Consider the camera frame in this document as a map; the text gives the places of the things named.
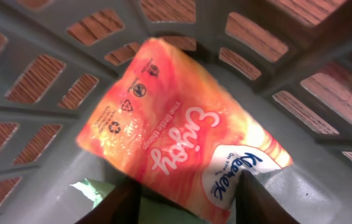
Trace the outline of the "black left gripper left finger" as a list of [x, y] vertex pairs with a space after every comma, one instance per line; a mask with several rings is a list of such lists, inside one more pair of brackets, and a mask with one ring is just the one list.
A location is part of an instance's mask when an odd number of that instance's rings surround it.
[[126, 179], [76, 224], [138, 224], [141, 184]]

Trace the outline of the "orange Kleenex tissue pack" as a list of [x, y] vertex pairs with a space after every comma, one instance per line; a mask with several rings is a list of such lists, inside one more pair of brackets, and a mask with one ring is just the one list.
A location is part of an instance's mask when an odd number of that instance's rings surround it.
[[289, 153], [198, 62], [146, 40], [97, 104], [77, 144], [210, 223], [226, 223], [243, 170]]

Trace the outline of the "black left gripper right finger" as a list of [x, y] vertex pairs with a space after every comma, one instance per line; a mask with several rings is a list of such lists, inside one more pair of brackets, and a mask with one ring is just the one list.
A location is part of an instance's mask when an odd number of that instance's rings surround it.
[[237, 224], [299, 224], [248, 170], [236, 188]]

